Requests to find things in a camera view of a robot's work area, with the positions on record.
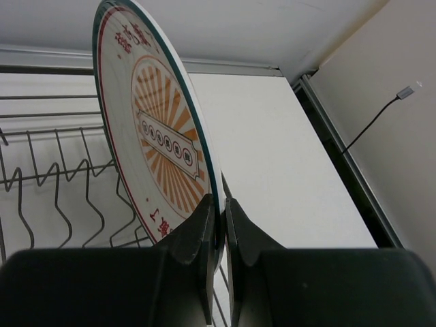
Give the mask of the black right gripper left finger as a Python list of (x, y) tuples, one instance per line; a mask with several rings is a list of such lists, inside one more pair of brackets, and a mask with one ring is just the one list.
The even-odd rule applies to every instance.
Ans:
[(1, 267), (2, 326), (207, 326), (215, 208), (145, 248), (34, 249)]

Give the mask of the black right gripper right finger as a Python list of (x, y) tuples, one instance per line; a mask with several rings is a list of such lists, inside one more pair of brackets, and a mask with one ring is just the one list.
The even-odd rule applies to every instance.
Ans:
[(434, 326), (435, 280), (404, 249), (287, 249), (225, 204), (233, 326)]

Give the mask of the white plate with sunburst print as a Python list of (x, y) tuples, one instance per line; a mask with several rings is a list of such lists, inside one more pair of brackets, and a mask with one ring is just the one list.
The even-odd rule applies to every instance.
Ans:
[(215, 205), (215, 261), (223, 256), (225, 192), (193, 83), (155, 19), (137, 1), (102, 1), (93, 71), (110, 152), (141, 224), (158, 243)]

